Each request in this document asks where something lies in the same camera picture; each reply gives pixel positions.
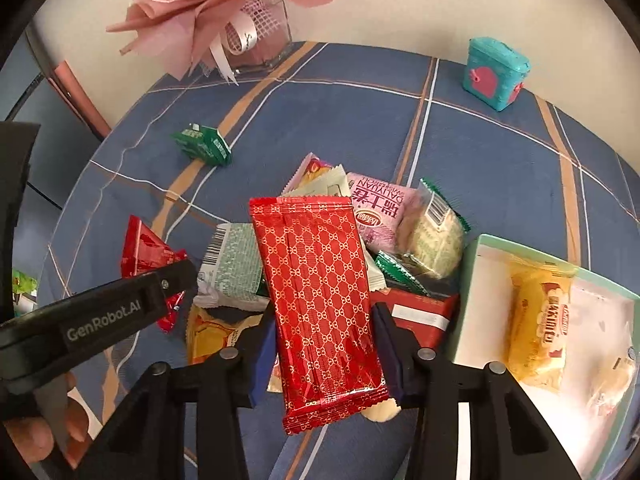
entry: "cardboard box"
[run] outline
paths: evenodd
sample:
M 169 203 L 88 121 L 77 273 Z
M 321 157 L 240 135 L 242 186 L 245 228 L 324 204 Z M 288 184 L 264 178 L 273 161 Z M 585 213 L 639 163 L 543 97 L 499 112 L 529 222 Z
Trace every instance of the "cardboard box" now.
M 462 261 L 460 315 L 446 346 L 455 363 L 482 368 L 504 361 L 513 286 L 510 254 L 536 262 L 564 261 L 491 235 L 481 235 Z M 633 387 L 608 417 L 593 417 L 587 408 L 591 381 L 607 353 L 619 346 L 627 327 L 638 348 L 640 296 L 586 269 L 579 269 L 570 292 L 567 358 L 561 391 L 552 394 L 523 386 L 554 431 L 581 476 L 596 479 L 609 457 L 625 420 Z M 470 433 L 468 407 L 461 405 L 458 480 L 468 478 Z

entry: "metal bolt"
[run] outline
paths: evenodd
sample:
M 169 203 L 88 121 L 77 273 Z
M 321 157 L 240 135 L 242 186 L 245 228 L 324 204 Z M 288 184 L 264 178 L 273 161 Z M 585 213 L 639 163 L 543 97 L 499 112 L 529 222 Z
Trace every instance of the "metal bolt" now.
M 436 352 L 433 348 L 420 348 L 418 357 L 423 361 L 433 361 L 436 358 Z
M 169 365 L 164 361 L 159 361 L 151 365 L 151 373 L 153 375 L 162 375 L 169 369 Z
M 238 357 L 238 349 L 228 346 L 220 351 L 220 357 L 223 359 L 235 359 Z
M 489 370 L 491 370 L 494 374 L 502 375 L 507 371 L 507 367 L 500 361 L 491 361 L 489 363 Z

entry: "human hand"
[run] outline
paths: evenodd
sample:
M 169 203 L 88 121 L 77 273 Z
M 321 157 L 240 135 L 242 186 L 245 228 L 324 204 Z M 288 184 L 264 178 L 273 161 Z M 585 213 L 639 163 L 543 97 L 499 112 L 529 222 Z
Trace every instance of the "human hand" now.
M 71 373 L 66 375 L 66 382 L 68 391 L 76 386 L 76 379 Z M 65 420 L 69 432 L 65 457 L 75 469 L 92 442 L 88 434 L 89 416 L 76 400 L 69 397 Z M 53 450 L 53 434 L 41 417 L 16 418 L 6 421 L 4 426 L 27 463 L 44 460 Z

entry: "red triangular package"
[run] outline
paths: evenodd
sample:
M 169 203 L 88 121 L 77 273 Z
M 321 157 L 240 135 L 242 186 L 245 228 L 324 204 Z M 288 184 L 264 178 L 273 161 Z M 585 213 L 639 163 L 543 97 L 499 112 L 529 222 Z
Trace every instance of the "red triangular package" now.
M 175 253 L 137 216 L 129 217 L 129 227 L 124 237 L 120 270 L 123 278 L 137 276 L 151 269 L 158 269 L 179 260 L 186 260 L 184 250 Z M 182 301 L 184 291 L 166 299 L 167 314 L 157 321 L 158 326 L 169 332 L 178 318 L 178 304 Z

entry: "round table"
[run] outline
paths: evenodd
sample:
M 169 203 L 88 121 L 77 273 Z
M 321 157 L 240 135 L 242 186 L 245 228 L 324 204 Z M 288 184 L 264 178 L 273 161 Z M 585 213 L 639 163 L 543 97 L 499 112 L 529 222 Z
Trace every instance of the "round table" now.
M 181 82 L 163 77 L 82 172 L 50 244 L 39 303 L 119 278 L 131 214 L 199 266 L 216 225 L 249 221 L 248 200 L 278 195 L 308 152 L 404 186 L 426 177 L 468 220 L 470 239 L 508 238 L 640 293 L 638 174 L 528 91 L 495 112 L 463 90 L 463 73 L 460 64 L 418 54 L 307 42 L 273 72 L 241 76 L 237 86 L 199 71 Z M 233 163 L 189 160 L 170 137 L 188 123 L 218 127 Z M 185 316 L 183 309 L 169 334 L 150 326 L 78 367 L 79 390 L 98 419 L 151 363 L 185 364 Z M 376 425 L 355 415 L 287 437 L 283 412 L 278 394 L 241 410 L 252 480 L 390 480 L 415 420 L 402 412 Z M 188 479 L 196 478 L 193 415 Z

